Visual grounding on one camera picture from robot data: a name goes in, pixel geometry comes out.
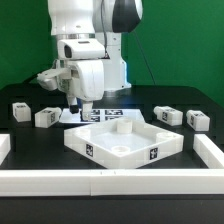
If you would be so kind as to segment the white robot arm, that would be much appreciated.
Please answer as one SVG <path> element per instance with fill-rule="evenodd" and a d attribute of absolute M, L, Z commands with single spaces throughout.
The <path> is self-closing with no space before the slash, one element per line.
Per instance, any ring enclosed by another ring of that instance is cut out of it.
<path fill-rule="evenodd" d="M 129 88 L 121 56 L 121 35 L 133 31 L 142 0 L 47 0 L 57 38 L 57 77 L 72 113 L 88 121 L 92 105 L 106 92 Z"/>

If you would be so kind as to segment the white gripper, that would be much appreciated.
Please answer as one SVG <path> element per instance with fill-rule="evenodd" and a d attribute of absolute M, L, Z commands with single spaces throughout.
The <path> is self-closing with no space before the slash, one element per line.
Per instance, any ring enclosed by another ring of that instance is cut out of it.
<path fill-rule="evenodd" d="M 82 119 L 91 120 L 93 102 L 104 93 L 104 67 L 101 60 L 70 61 L 66 67 L 57 68 L 58 89 L 67 96 L 71 114 L 79 112 L 77 99 L 82 102 Z"/>

